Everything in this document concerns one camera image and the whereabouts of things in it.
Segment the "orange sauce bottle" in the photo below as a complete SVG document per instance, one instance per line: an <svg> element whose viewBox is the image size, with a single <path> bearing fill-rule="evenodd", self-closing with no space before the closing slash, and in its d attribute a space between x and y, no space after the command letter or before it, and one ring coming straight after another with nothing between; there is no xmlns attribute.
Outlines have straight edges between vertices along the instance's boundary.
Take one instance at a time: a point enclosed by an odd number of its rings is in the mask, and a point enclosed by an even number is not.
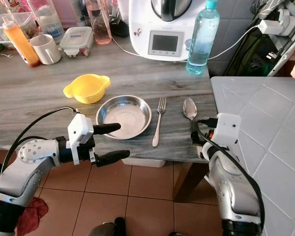
<svg viewBox="0 0 295 236"><path fill-rule="evenodd" d="M39 58L30 43L24 36L21 28L14 21L4 19L3 31L13 43L19 54L30 67L35 67L40 64Z"/></svg>

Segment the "kitchen counter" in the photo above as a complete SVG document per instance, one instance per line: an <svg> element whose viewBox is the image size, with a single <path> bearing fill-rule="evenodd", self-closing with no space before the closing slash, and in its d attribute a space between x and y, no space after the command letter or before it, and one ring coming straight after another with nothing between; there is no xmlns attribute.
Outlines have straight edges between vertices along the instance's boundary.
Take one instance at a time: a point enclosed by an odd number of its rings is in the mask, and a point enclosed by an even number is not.
<svg viewBox="0 0 295 236"><path fill-rule="evenodd" d="M117 38L118 43L132 51L129 38ZM0 149L9 149L19 133L42 114L61 106L78 108L95 124L98 108L108 99L131 94L143 98L151 107L152 120L141 135L129 140L113 140L95 136L96 153L102 155L118 149L129 149L131 157L185 162L202 162L191 146L189 120L182 113L182 104L191 97L198 115L212 117L216 107L208 72L191 76L184 62L154 61L123 52L114 42L94 45L88 58L62 59L54 65L29 68L16 51L3 51L12 58L0 55ZM83 74L107 75L111 86L95 104L82 104L66 98L63 88ZM152 147L157 125L157 105L161 95L167 96L166 112L160 124L158 147ZM67 137L71 111L61 111L37 123L28 135L45 138Z"/></svg>

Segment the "red cloth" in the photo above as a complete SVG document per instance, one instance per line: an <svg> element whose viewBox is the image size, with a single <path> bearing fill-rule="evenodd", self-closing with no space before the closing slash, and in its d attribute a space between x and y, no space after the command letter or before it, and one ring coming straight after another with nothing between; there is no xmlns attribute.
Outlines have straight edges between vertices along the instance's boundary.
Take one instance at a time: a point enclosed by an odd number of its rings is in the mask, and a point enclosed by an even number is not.
<svg viewBox="0 0 295 236"><path fill-rule="evenodd" d="M39 219L48 212L48 206L39 198L33 198L19 218L17 236L23 236L38 228Z"/></svg>

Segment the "stainless steel plate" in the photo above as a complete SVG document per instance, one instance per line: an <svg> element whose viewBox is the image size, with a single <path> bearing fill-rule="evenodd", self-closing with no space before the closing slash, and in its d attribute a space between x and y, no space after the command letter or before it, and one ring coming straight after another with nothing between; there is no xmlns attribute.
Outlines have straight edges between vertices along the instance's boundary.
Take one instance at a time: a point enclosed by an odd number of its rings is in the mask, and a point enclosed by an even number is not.
<svg viewBox="0 0 295 236"><path fill-rule="evenodd" d="M120 123L120 130L105 135L113 139L130 139L148 127L151 117L151 108L143 99L121 95L109 99L98 109L96 123Z"/></svg>

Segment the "yellow measuring cup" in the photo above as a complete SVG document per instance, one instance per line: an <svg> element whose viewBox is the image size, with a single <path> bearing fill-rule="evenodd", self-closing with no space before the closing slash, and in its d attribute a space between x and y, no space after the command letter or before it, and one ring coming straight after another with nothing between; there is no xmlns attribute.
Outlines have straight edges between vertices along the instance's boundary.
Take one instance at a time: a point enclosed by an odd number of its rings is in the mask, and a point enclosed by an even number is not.
<svg viewBox="0 0 295 236"><path fill-rule="evenodd" d="M110 79L104 75L81 75L63 89L66 97L74 97L79 102L90 104L99 101L105 94Z"/></svg>

